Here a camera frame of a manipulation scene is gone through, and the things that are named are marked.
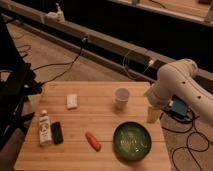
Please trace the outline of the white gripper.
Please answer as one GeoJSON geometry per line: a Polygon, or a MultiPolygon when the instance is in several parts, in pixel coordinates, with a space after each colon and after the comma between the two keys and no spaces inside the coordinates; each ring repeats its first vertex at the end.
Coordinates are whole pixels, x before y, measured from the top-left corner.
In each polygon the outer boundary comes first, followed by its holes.
{"type": "Polygon", "coordinates": [[[156,84],[152,84],[151,87],[144,93],[144,96],[153,106],[148,108],[147,114],[147,122],[153,124],[159,119],[161,115],[161,110],[158,108],[162,108],[165,105],[165,99],[164,95],[162,94],[162,88],[156,84]]]}

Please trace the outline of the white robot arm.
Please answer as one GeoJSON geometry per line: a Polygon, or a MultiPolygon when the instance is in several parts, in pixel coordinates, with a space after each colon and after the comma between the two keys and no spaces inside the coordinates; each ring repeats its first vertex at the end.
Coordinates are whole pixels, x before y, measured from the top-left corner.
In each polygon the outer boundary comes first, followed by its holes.
{"type": "Polygon", "coordinates": [[[194,80],[197,72],[197,64],[191,59],[165,64],[159,68],[157,81],[147,90],[146,97],[153,107],[165,109],[177,96],[213,127],[213,95],[194,80]]]}

